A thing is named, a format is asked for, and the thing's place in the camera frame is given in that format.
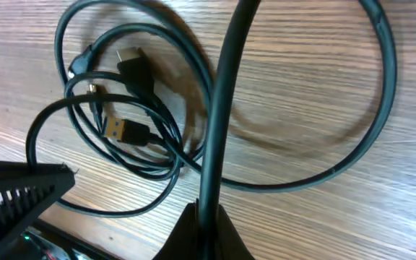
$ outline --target thick black cable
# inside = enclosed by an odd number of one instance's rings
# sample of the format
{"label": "thick black cable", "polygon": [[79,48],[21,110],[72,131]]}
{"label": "thick black cable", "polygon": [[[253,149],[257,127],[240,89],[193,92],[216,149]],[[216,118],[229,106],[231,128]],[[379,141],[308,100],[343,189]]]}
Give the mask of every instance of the thick black cable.
{"label": "thick black cable", "polygon": [[[173,21],[171,15],[161,12],[153,6],[150,1],[133,1],[133,0],[80,0],[73,3],[62,15],[56,30],[56,39],[54,42],[56,65],[64,84],[65,99],[49,105],[33,122],[27,136],[27,161],[33,168],[36,167],[36,136],[39,129],[46,119],[55,111],[66,108],[69,118],[76,129],[77,133],[83,140],[103,156],[106,160],[124,166],[130,172],[140,177],[154,180],[164,181],[170,180],[167,188],[159,195],[151,204],[141,208],[125,212],[106,212],[96,209],[89,209],[70,202],[60,200],[59,204],[67,209],[76,212],[94,215],[98,217],[131,217],[145,213],[156,207],[170,193],[177,181],[178,173],[184,165],[193,168],[200,173],[202,167],[195,161],[199,159],[204,151],[204,171],[201,177],[201,199],[204,197],[208,204],[217,204],[219,196],[219,182],[233,189],[252,192],[283,192],[295,191],[298,189],[308,188],[324,181],[329,180],[342,173],[355,162],[357,162],[375,142],[380,134],[386,120],[389,116],[392,104],[394,102],[394,93],[397,80],[397,61],[394,39],[389,27],[388,20],[384,14],[381,5],[376,0],[360,0],[361,5],[367,12],[373,28],[376,31],[378,41],[381,47],[383,57],[383,94],[381,96],[380,105],[378,107],[375,119],[359,145],[348,155],[343,161],[334,167],[319,173],[314,177],[310,177],[301,181],[282,184],[250,184],[232,181],[221,178],[222,161],[225,150],[225,141],[227,138],[227,130],[229,124],[230,107],[232,104],[233,92],[235,88],[235,78],[237,77],[238,67],[240,65],[243,45],[246,41],[248,29],[251,24],[254,12],[256,11],[259,0],[240,0],[238,8],[232,18],[231,25],[227,32],[225,43],[222,48],[220,62],[217,70],[216,91],[213,94],[213,104],[211,104],[211,92],[214,80],[209,67],[209,62],[205,59],[202,52],[198,49],[197,44],[190,39],[185,30]],[[124,4],[129,7],[137,8],[152,17],[156,18],[166,28],[157,25],[148,24],[127,24],[113,28],[99,37],[94,44],[91,45],[94,59],[88,64],[88,72],[76,75],[73,79],[68,80],[65,70],[64,59],[62,56],[62,43],[64,33],[70,19],[80,10],[93,4]],[[100,57],[100,53],[112,40],[127,34],[135,32],[147,32],[158,35],[173,44],[185,57],[186,61],[195,73],[197,80],[201,86],[201,92],[204,98],[204,104],[209,117],[209,126],[207,129],[207,138],[204,145],[197,148],[192,153],[183,151],[181,133],[177,124],[169,110],[163,105],[161,100],[152,94],[142,92],[138,86],[135,87],[133,95],[135,97],[127,97],[121,95],[101,95],[101,96],[73,96],[72,90],[74,86],[83,80],[91,79],[109,79],[123,84],[132,85],[132,82],[125,82],[119,74],[110,72],[92,71]],[[136,105],[144,109],[149,114],[162,136],[160,144],[171,154],[165,162],[152,162],[144,160],[140,157],[130,155],[126,151],[119,149],[100,135],[99,126],[92,123],[86,117],[84,111],[79,106],[80,103],[91,102],[121,102],[130,105]],[[85,133],[80,126],[78,118],[82,120],[91,133],[96,136],[106,147],[102,150],[97,146]]]}

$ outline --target wooden floor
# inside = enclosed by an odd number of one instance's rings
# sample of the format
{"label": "wooden floor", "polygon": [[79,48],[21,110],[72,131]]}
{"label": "wooden floor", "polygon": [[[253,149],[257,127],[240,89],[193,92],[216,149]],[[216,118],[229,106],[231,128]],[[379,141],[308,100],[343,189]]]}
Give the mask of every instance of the wooden floor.
{"label": "wooden floor", "polygon": [[[71,2],[0,0],[0,160],[25,161],[32,120],[62,98],[53,39]],[[381,2],[396,39],[399,84],[389,122],[370,151],[346,173],[304,191],[249,194],[222,188],[221,202],[257,259],[416,259],[416,1]],[[216,64],[236,1],[166,4],[185,19]],[[85,10],[67,30],[67,63],[106,29],[136,21],[155,22],[124,7]],[[201,100],[181,55],[155,36],[136,34],[110,47],[103,69],[114,70],[114,50],[123,46],[142,46],[154,60],[165,83],[156,86],[157,94],[178,115],[181,128],[187,124],[186,136],[199,136]],[[356,1],[264,1],[240,68],[224,176],[276,183],[330,168],[373,119],[381,77],[377,40]],[[117,84],[108,89],[124,93]],[[148,122],[139,110],[115,109]],[[77,170],[77,184],[65,196],[72,202],[134,209],[165,186],[100,159],[65,112],[49,120],[38,144],[41,161]],[[168,199],[140,217],[107,220],[52,206],[42,218],[122,259],[151,259],[198,187],[199,176],[185,170]]]}

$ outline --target wood grain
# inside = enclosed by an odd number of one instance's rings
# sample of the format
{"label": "wood grain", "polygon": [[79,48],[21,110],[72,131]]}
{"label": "wood grain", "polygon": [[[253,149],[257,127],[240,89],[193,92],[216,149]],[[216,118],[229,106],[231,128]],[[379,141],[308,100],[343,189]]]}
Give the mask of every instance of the wood grain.
{"label": "wood grain", "polygon": [[[399,84],[389,122],[373,148],[340,177],[305,191],[247,194],[222,188],[221,202],[257,259],[416,259],[416,1],[381,2],[396,39]],[[0,160],[25,160],[32,120],[62,97],[53,38],[70,3],[0,0]],[[165,3],[216,64],[236,1]],[[84,10],[67,30],[67,63],[106,29],[136,21],[155,22],[119,6]],[[172,46],[130,35],[110,47],[102,68],[115,66],[116,46],[130,45],[143,46],[155,60],[164,82],[157,94],[181,128],[187,125],[187,138],[196,139],[204,128],[199,91]],[[108,89],[124,92],[115,84]],[[223,174],[275,183],[331,167],[365,133],[380,91],[380,51],[356,1],[264,1],[241,63]],[[148,122],[136,109],[115,109]],[[65,196],[72,202],[137,208],[165,185],[101,160],[82,143],[65,112],[49,120],[38,143],[43,162],[78,170],[77,185]],[[42,218],[122,259],[151,259],[198,187],[198,175],[185,170],[168,199],[143,216],[105,220],[52,206]]]}

